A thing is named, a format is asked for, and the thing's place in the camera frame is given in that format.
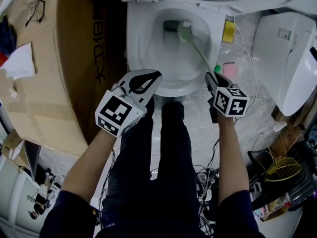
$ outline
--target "pink sponge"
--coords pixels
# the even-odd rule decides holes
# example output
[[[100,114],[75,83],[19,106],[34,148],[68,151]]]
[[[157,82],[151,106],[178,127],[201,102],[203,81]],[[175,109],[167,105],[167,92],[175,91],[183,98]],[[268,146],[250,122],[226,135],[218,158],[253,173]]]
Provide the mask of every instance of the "pink sponge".
[[[238,73],[238,67],[234,62],[223,64],[223,75],[229,79],[235,79]]]

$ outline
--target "toilet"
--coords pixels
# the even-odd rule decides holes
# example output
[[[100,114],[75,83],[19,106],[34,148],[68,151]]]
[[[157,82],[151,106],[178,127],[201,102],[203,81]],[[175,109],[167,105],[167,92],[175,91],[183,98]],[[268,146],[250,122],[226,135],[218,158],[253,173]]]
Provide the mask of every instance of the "toilet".
[[[226,15],[286,6],[292,0],[122,0],[127,10],[129,70],[154,69],[163,79],[155,94],[177,97],[205,85],[206,66],[194,48],[163,28],[167,20],[192,22],[194,42],[215,67]]]

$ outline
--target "black and white marker cube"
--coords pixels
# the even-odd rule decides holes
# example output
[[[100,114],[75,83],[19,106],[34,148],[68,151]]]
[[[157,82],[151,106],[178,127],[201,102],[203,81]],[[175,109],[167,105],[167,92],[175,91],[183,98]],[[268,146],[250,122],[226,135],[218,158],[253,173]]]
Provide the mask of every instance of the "black and white marker cube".
[[[123,98],[106,91],[96,112],[96,124],[115,137],[120,137],[143,116],[144,112]]]
[[[217,87],[213,106],[225,117],[243,117],[249,100],[239,88]]]

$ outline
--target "cardboard box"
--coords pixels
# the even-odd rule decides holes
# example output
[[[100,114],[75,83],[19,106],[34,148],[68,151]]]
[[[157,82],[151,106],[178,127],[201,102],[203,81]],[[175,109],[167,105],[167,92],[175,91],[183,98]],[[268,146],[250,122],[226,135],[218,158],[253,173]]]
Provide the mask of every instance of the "cardboard box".
[[[24,140],[19,137],[15,130],[5,138],[1,152],[18,167],[30,169],[24,147]]]
[[[32,43],[36,74],[13,81],[0,70],[0,98],[21,138],[80,156],[99,131],[99,102],[126,73],[126,4],[46,0],[44,20],[25,27],[31,1],[14,0],[7,15],[17,46]]]

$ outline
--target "toilet brush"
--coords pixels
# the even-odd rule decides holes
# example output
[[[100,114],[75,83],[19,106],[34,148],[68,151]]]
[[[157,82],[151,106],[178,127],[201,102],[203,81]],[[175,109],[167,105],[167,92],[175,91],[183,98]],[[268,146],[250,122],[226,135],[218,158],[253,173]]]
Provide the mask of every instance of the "toilet brush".
[[[213,68],[210,66],[210,63],[207,60],[205,54],[193,42],[193,35],[192,35],[192,31],[190,29],[191,25],[192,25],[192,22],[188,21],[188,20],[180,22],[178,24],[178,27],[177,27],[178,38],[182,43],[189,43],[194,47],[194,49],[198,52],[198,54],[203,59],[205,65],[206,65],[209,73],[212,75],[214,81],[218,84],[218,80],[217,80],[216,75],[213,71]]]

